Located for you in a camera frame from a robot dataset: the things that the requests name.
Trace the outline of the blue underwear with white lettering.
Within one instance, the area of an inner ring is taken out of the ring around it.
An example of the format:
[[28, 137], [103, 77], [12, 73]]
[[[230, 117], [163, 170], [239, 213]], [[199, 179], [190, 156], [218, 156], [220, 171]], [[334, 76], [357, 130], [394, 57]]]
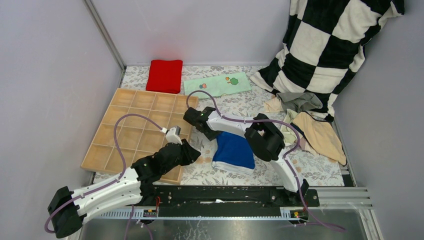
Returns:
[[222, 132], [216, 141], [217, 150], [211, 164], [213, 168], [239, 175], [253, 174], [254, 154], [245, 138]]

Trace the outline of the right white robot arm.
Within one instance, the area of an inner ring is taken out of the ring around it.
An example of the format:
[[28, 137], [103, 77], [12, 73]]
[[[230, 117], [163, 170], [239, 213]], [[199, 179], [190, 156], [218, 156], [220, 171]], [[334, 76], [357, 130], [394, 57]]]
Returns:
[[282, 121], [270, 119], [263, 113], [255, 117], [225, 115], [214, 107], [205, 107], [202, 111], [189, 107], [183, 119], [209, 140], [213, 140], [219, 132], [246, 139], [256, 157], [272, 164], [282, 180], [282, 186], [287, 191], [287, 201], [291, 205], [299, 206], [307, 199], [309, 184], [297, 173], [289, 159], [289, 154], [299, 146], [288, 148], [285, 145], [284, 136], [275, 125], [283, 125]]

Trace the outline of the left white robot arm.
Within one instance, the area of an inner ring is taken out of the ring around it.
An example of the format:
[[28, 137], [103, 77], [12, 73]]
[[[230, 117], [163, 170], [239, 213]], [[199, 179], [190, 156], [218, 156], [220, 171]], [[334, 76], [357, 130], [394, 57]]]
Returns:
[[75, 190], [61, 187], [47, 207], [49, 217], [44, 230], [61, 239], [111, 210], [138, 203], [148, 206], [155, 200], [154, 182], [177, 166], [194, 163], [200, 156], [201, 152], [183, 139], [181, 144], [167, 143], [102, 182]]

